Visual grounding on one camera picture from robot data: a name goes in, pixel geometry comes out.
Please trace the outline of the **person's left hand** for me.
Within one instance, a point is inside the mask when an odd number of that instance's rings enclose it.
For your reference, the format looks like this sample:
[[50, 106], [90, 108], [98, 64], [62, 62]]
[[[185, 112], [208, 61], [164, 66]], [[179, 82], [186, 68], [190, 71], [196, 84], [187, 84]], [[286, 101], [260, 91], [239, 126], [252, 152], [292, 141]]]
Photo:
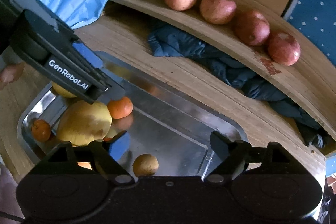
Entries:
[[25, 68], [24, 63], [9, 65], [1, 71], [0, 89], [3, 90], [5, 86], [15, 82], [21, 77]]

